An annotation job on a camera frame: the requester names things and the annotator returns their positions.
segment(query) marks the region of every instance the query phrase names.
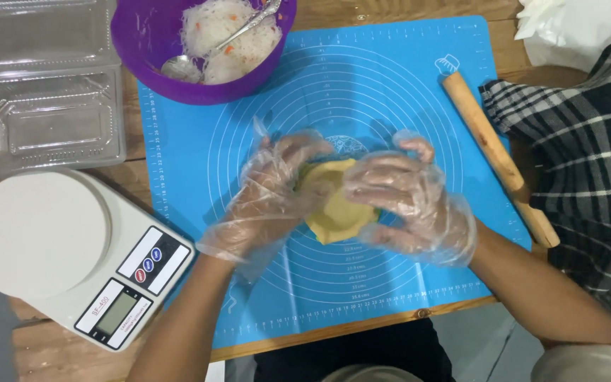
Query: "clear plastic food box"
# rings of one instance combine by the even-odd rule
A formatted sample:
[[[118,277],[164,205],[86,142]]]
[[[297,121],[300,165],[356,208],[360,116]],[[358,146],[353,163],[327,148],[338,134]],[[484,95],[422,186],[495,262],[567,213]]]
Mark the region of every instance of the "clear plastic food box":
[[[126,157],[114,0],[0,1],[0,176]]]

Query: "scale button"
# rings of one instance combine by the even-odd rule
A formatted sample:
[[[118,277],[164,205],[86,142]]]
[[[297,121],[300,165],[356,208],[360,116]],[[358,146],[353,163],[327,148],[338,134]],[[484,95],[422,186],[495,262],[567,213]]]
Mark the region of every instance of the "scale button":
[[[147,258],[142,261],[142,268],[145,269],[145,272],[152,272],[155,268],[155,263],[152,262],[151,258]]]
[[[162,259],[162,251],[160,251],[157,247],[150,251],[150,255],[152,255],[152,260],[160,261]]]
[[[144,270],[142,270],[142,269],[138,268],[138,269],[136,270],[136,274],[135,274],[135,276],[136,276],[136,281],[137,281],[137,282],[142,283],[142,282],[144,282],[144,281],[145,281],[145,271],[144,271]]]

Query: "rolling pin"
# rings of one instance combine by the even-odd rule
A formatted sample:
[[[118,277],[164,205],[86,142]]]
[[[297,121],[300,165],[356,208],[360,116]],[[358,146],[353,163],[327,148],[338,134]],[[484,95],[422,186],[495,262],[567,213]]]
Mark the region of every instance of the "rolling pin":
[[[445,87],[449,98],[454,102],[466,126],[471,130],[471,134],[485,154],[487,161],[494,168],[494,172],[506,188],[515,208],[527,224],[536,242],[546,248],[553,248],[560,244],[560,238],[558,238],[546,215],[542,211],[530,207],[531,192],[529,187],[525,184],[520,171],[499,140],[499,136],[480,108],[480,104],[473,97],[461,74],[455,72],[450,75],[442,81],[442,86]]]

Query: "transparent glove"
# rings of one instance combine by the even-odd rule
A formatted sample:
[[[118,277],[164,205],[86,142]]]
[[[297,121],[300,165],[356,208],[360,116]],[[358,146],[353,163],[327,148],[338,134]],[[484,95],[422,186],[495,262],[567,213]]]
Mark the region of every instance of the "transparent glove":
[[[299,167],[333,150],[319,133],[300,131],[273,145],[256,117],[254,127],[260,145],[242,169],[242,187],[196,245],[201,253],[235,262],[249,282],[282,249],[288,233],[333,192],[327,183],[294,191]]]
[[[417,262],[468,265],[477,234],[470,206],[463,195],[446,192],[445,174],[432,163],[435,151],[425,139],[400,131],[393,142],[419,159],[401,152],[369,154],[345,172],[344,193],[354,203],[393,212],[402,226],[369,224],[359,239]]]

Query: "red button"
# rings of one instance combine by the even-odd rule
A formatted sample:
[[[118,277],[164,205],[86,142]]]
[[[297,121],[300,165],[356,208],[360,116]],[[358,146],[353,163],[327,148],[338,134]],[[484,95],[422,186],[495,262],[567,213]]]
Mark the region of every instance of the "red button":
[[[136,281],[140,283],[145,281],[145,271],[144,270],[140,268],[136,270]]]

